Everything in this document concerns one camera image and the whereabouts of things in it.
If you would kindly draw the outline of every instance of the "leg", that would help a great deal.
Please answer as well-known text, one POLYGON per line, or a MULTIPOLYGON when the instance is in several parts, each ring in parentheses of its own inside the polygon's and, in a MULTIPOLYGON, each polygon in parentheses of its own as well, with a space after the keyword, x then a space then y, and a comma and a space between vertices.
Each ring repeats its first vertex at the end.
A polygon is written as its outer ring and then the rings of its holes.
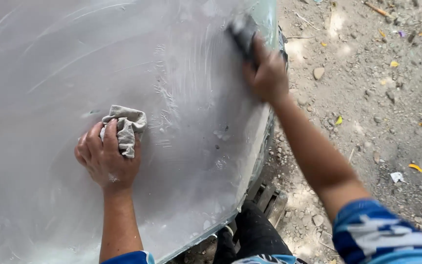
POLYGON ((252 201, 245 201, 235 218, 241 249, 237 259, 258 255, 292 255, 278 231, 252 201))
POLYGON ((234 243, 232 243, 232 233, 223 227, 218 233, 218 245, 214 254, 213 264, 231 264, 235 261, 234 243))

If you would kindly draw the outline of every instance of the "hand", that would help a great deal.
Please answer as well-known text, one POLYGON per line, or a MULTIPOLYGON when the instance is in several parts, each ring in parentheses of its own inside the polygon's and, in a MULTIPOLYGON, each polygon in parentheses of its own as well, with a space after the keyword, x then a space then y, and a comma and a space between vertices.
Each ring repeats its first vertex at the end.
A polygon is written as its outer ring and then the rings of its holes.
POLYGON ((139 136, 135 134, 135 157, 126 158, 118 150, 117 120, 112 119, 107 124, 103 143, 99 136, 102 128, 103 124, 99 122, 79 138, 74 155, 104 193, 129 189, 141 163, 139 136))
POLYGON ((274 105, 289 91, 284 59, 278 51, 269 52, 258 35, 253 38, 253 52, 258 70, 251 63, 244 63, 244 77, 256 95, 274 105))

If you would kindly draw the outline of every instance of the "sanding block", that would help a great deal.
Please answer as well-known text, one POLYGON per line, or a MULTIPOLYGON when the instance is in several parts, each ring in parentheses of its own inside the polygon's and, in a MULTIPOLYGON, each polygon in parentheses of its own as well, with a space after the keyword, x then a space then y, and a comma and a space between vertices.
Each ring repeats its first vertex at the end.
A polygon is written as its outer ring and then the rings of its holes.
POLYGON ((227 26, 226 31, 232 36, 241 51, 244 60, 251 62, 255 69, 258 65, 253 56, 253 37, 257 32, 257 24, 249 14, 236 16, 227 26))

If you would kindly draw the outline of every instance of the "gray cloth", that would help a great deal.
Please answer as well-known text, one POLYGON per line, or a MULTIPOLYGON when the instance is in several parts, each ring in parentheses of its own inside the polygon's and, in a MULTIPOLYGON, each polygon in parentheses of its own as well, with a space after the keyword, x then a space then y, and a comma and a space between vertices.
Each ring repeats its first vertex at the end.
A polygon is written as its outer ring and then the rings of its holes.
POLYGON ((105 126, 112 119, 117 118, 117 138, 118 149, 121 154, 127 158, 135 157, 135 132, 139 134, 141 140, 144 130, 148 124, 146 114, 142 111, 126 108, 123 106, 112 105, 108 116, 102 118, 104 127, 100 131, 100 138, 104 141, 105 126))

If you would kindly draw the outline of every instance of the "person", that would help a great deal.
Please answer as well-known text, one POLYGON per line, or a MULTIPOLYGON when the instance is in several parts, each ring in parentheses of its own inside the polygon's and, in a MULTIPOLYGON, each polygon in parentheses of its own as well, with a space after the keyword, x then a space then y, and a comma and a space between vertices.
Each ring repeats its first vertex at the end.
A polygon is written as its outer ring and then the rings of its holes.
MULTIPOLYGON (((244 63, 243 75, 252 91, 269 103, 284 129, 304 177, 323 202, 333 225, 333 243, 348 264, 422 263, 422 232, 391 213, 363 187, 355 170, 308 121, 288 93, 285 63, 278 51, 268 51, 260 37, 254 38, 258 66, 244 63)), ((104 141, 97 123, 79 139, 76 159, 104 195, 104 229, 99 262, 105 264, 152 264, 143 251, 135 220, 131 185, 141 160, 141 143, 135 143, 135 158, 122 157, 116 138, 117 121, 110 121, 104 141)), ((218 231, 215 264, 304 263, 292 256, 287 245, 263 213, 250 201, 236 217, 241 249, 234 251, 232 233, 218 231)))

